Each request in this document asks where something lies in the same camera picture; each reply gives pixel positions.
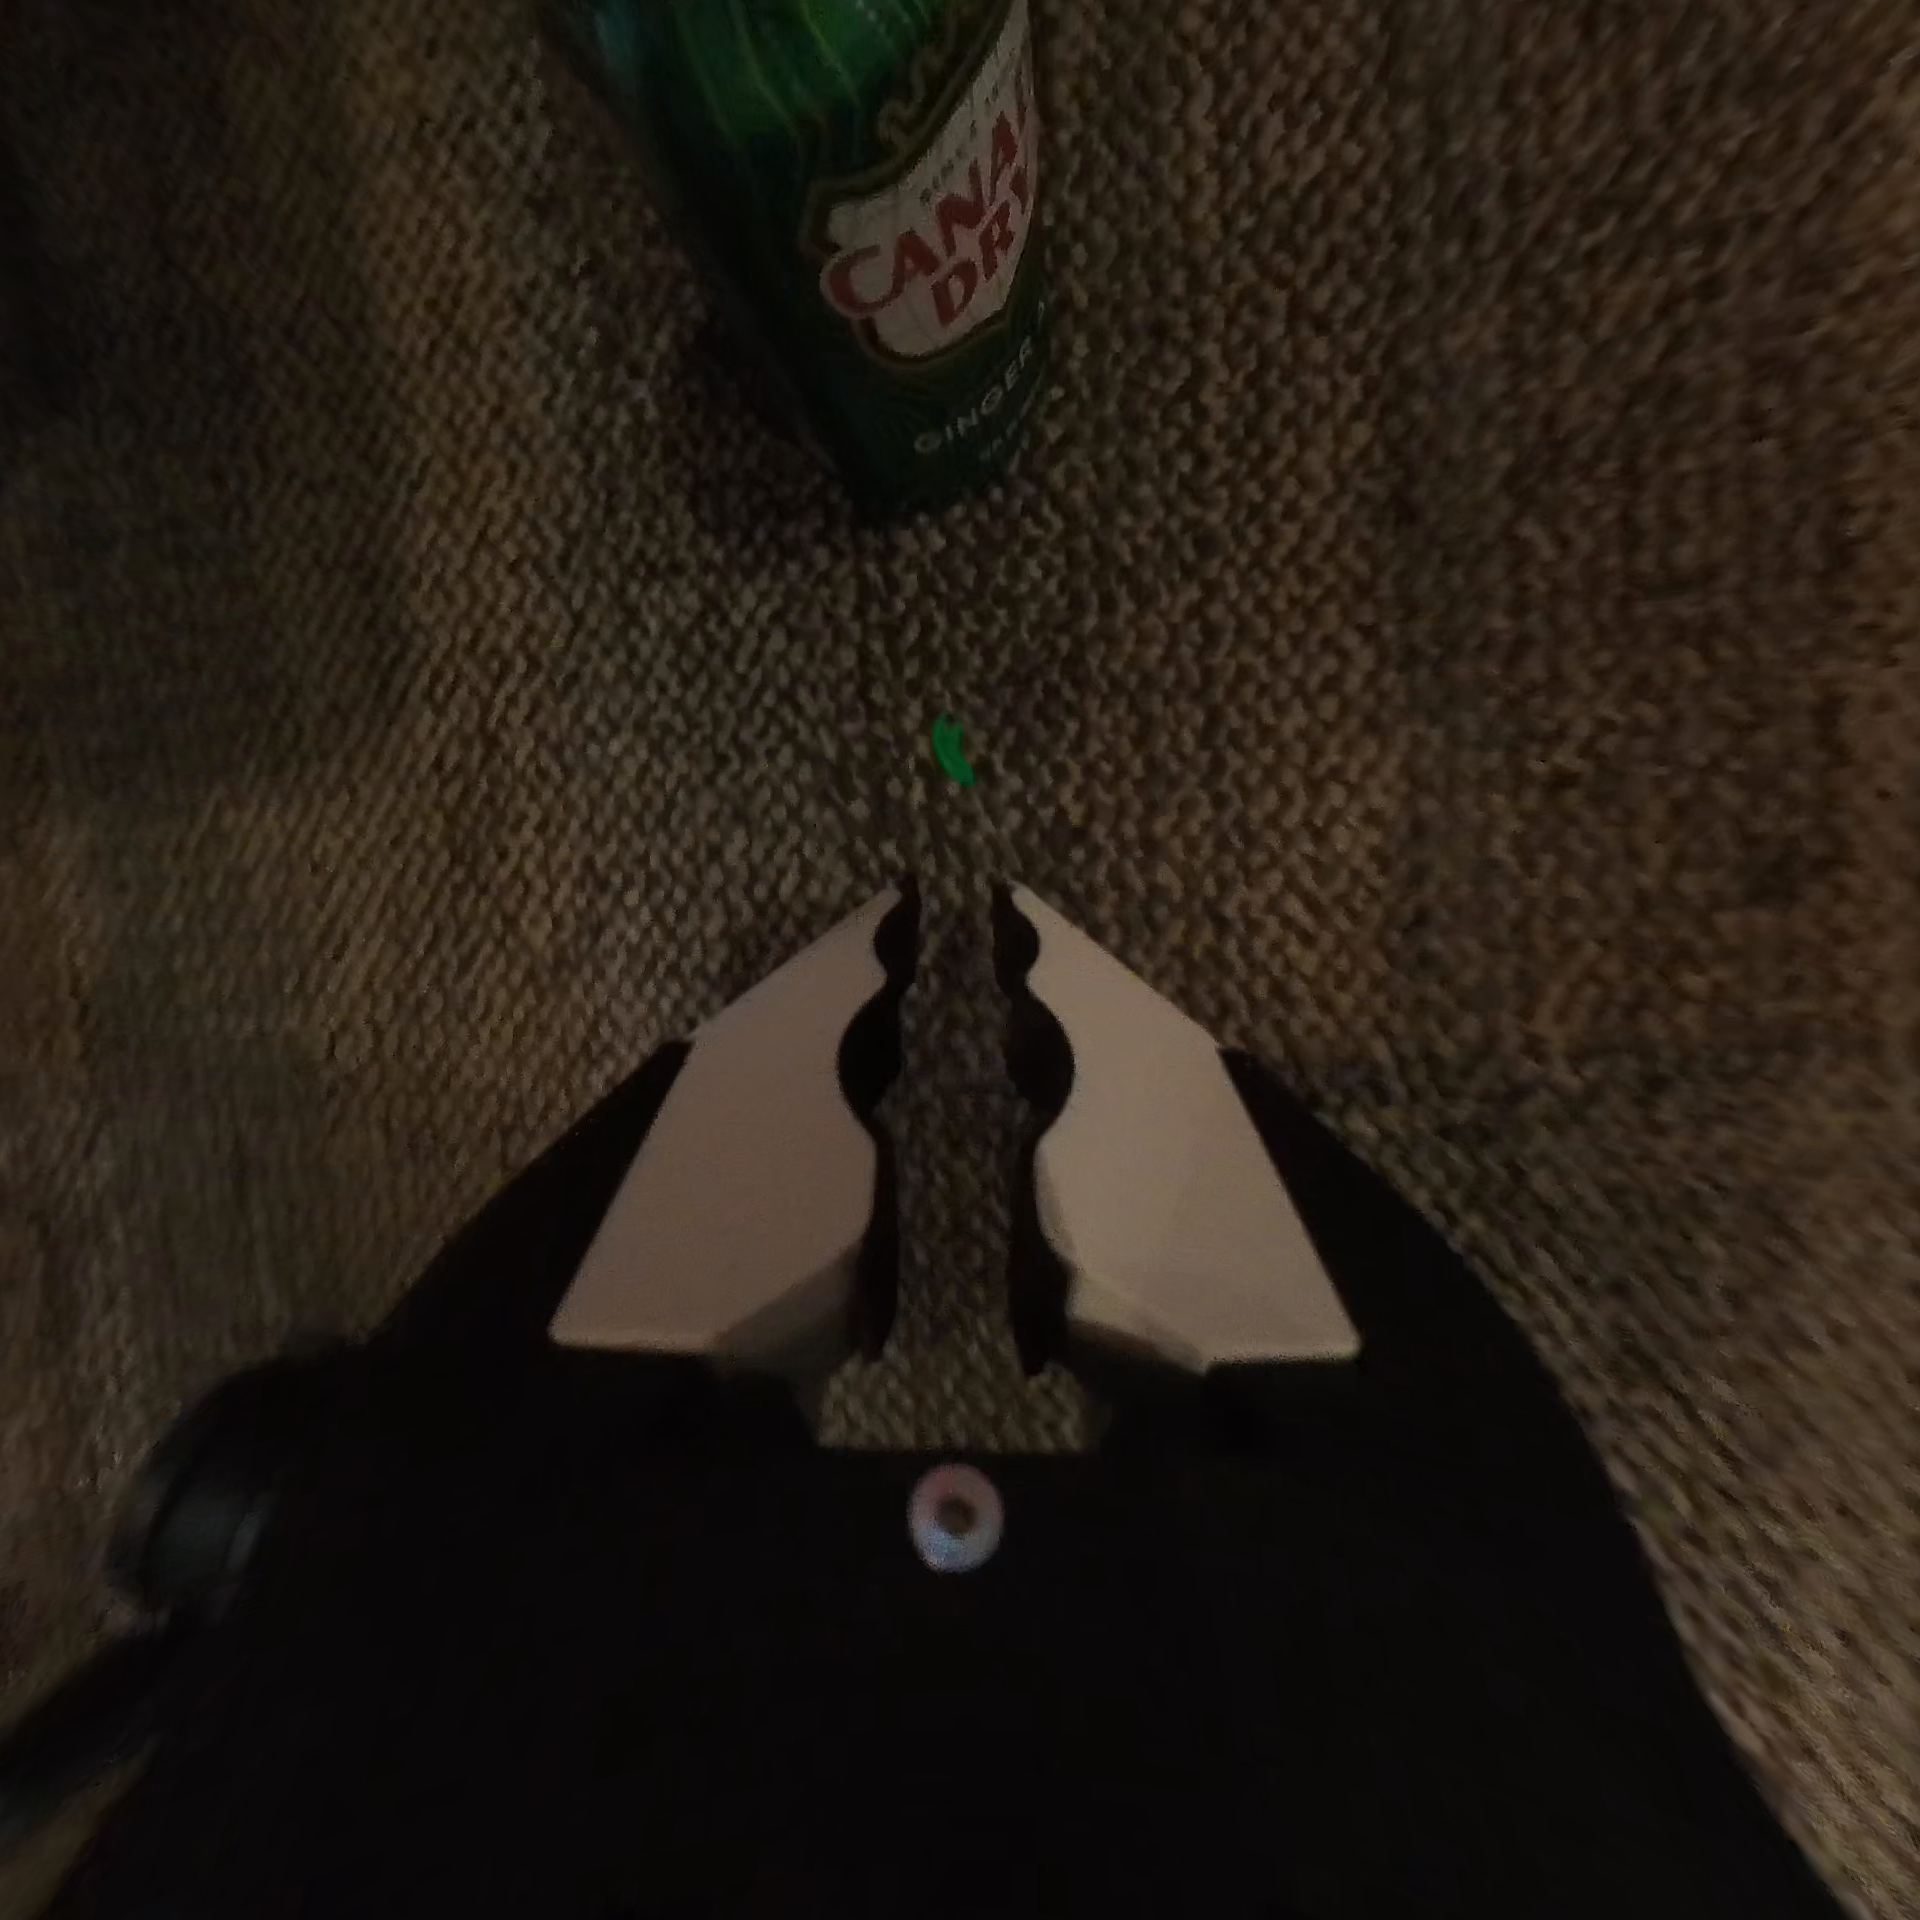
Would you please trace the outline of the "black chair base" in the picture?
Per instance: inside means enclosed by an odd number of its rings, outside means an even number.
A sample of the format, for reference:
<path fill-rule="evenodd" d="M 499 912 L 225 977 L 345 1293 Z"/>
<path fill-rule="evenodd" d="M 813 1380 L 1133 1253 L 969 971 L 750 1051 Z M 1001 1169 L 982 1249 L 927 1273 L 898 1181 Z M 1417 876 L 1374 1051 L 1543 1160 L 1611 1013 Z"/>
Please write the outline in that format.
<path fill-rule="evenodd" d="M 280 1486 L 335 1397 L 342 1361 L 312 1350 L 246 1366 L 187 1403 L 145 1453 L 105 1553 L 107 1582 L 134 1624 L 5 1731 L 5 1858 L 144 1755 L 175 1716 Z"/>

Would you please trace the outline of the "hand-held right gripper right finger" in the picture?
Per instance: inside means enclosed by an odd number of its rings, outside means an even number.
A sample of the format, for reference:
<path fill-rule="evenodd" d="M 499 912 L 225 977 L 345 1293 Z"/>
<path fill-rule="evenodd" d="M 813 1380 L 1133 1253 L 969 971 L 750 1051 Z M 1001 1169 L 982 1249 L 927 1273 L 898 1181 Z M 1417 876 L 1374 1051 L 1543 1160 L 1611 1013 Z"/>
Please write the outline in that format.
<path fill-rule="evenodd" d="M 1019 883 L 992 893 L 992 971 L 1026 1113 L 1005 1261 L 1024 1371 L 1155 1397 L 1217 1370 L 1354 1362 L 1225 1048 Z"/>

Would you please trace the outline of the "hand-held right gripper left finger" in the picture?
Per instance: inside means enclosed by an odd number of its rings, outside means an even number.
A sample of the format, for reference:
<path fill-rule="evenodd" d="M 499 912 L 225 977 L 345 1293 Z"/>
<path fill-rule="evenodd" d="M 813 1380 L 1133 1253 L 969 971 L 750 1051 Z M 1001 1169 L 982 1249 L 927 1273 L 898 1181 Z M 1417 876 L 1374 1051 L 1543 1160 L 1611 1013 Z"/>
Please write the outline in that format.
<path fill-rule="evenodd" d="M 879 1107 L 919 949 L 921 890 L 898 880 L 685 1041 L 552 1345 L 779 1379 L 803 1409 L 883 1354 L 899 1208 Z"/>

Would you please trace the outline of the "green soda can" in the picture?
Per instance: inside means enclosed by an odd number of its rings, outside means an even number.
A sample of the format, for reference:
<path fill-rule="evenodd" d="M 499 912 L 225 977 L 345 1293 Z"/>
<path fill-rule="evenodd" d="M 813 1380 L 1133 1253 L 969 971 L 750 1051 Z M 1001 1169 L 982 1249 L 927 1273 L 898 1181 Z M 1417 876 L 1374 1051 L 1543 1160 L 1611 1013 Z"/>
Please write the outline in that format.
<path fill-rule="evenodd" d="M 574 3 L 609 107 L 743 372 L 877 518 L 1009 468 L 1046 372 L 1026 3 Z"/>

